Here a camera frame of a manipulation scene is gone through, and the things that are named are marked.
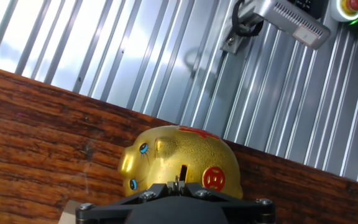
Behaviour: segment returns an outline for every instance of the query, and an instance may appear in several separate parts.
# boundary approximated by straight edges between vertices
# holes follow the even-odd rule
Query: blue eye
[[[145,153],[145,152],[147,152],[147,150],[149,149],[149,146],[147,145],[147,143],[143,143],[141,146],[140,146],[140,148],[139,148],[139,151],[140,151],[140,153]]]
[[[136,190],[137,189],[137,182],[135,179],[132,179],[129,181],[129,186],[131,187],[132,190]]]

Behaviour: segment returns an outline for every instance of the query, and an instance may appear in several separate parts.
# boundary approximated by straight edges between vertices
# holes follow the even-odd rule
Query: screw
[[[142,195],[141,195],[142,198],[146,199],[146,200],[150,200],[152,198],[155,197],[155,193],[152,192],[152,191],[149,191],[149,192],[144,192]]]
[[[233,44],[234,44],[234,41],[235,41],[234,37],[230,37],[230,38],[227,40],[227,44],[233,45]]]
[[[199,197],[205,197],[209,195],[209,192],[207,190],[197,190],[196,195]]]
[[[92,203],[84,203],[80,206],[80,210],[88,210],[94,207]]]
[[[271,200],[267,198],[258,199],[256,200],[256,202],[261,203],[262,205],[270,205],[271,203],[273,203]]]

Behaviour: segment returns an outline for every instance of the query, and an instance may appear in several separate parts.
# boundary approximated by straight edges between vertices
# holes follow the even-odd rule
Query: silver metal wall
[[[0,0],[0,68],[358,181],[358,35],[271,25],[219,50],[229,0]]]

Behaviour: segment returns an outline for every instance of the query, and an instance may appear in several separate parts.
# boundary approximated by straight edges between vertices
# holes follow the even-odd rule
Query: gold ceramic pig
[[[234,153],[219,137],[195,128],[162,126],[143,132],[126,148],[118,167],[126,196],[153,184],[180,177],[236,198],[242,198],[240,171]]]

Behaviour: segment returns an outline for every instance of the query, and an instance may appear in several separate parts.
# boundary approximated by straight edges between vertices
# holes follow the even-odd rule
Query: wooden board
[[[170,123],[0,71],[0,223],[57,223],[68,200],[123,198],[121,152]],[[358,183],[228,142],[244,199],[277,223],[358,223]]]

